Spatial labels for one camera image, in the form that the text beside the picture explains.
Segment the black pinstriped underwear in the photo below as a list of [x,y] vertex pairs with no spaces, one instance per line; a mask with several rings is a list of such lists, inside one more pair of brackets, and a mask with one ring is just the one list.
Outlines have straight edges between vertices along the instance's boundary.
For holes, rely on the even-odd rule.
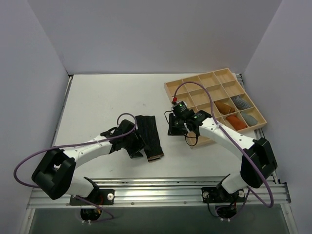
[[137,129],[142,136],[146,146],[144,152],[149,162],[159,160],[164,156],[160,145],[160,139],[156,126],[155,116],[136,116]]

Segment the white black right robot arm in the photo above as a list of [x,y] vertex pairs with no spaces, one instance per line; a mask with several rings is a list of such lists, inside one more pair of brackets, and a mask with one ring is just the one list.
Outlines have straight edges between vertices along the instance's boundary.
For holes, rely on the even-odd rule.
[[188,133],[195,137],[207,137],[234,154],[240,161],[238,173],[222,180],[216,190],[217,197],[228,201],[234,193],[245,187],[259,188],[276,169],[277,162],[269,141],[253,139],[222,124],[210,114],[199,111],[187,118],[169,114],[168,135],[181,136]]

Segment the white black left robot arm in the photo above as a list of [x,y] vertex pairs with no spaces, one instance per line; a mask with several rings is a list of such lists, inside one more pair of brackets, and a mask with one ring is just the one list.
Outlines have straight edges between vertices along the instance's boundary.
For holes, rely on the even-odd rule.
[[32,174],[35,182],[46,194],[56,200],[63,195],[80,196],[86,204],[100,200],[98,185],[87,177],[76,177],[75,169],[104,155],[125,149],[129,157],[136,158],[146,142],[135,125],[123,120],[120,125],[101,133],[94,139],[72,149],[63,147],[49,150]]

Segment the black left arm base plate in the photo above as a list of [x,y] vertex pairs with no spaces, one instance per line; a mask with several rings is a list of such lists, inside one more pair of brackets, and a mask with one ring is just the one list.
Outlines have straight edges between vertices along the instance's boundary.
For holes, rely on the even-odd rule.
[[113,205],[115,199],[114,189],[98,189],[95,192],[91,192],[88,197],[78,199],[77,197],[70,197],[69,204],[72,206],[86,206],[96,205]]

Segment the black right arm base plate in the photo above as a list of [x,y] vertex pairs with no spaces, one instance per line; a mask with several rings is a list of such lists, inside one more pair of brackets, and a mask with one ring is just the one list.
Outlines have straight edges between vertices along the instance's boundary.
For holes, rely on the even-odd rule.
[[233,194],[229,194],[223,188],[202,187],[202,200],[204,203],[235,203],[243,202],[246,198],[243,190],[238,190]]

